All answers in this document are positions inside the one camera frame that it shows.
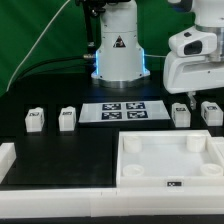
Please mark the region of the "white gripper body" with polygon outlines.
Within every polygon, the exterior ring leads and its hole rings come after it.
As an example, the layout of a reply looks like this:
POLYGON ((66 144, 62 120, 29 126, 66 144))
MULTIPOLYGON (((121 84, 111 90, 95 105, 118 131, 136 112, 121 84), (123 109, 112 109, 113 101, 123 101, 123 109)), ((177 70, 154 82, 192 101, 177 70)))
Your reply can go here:
POLYGON ((224 62, 210 62, 206 56, 178 57, 170 52, 163 84, 171 94, 224 87, 224 62))

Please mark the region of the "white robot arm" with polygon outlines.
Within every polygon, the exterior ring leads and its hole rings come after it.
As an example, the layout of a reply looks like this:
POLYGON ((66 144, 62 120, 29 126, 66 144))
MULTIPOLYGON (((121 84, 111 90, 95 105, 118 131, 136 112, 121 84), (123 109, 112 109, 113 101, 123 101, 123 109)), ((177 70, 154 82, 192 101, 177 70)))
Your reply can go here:
MULTIPOLYGON (((194 25, 169 39, 163 84, 171 93, 224 87, 224 0, 168 0, 193 12, 194 25)), ((103 0, 101 45, 96 51, 95 83, 125 88, 150 76, 137 37, 135 0, 103 0)))

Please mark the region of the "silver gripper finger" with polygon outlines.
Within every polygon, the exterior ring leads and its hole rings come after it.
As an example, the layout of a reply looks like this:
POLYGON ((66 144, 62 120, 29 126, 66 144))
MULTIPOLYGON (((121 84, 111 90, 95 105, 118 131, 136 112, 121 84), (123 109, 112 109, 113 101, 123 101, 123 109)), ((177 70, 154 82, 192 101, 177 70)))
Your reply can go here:
POLYGON ((190 107, 191 107, 192 110, 196 109, 196 100, 194 98, 195 94, 196 94, 195 92, 188 92, 187 93, 189 101, 190 101, 190 107))

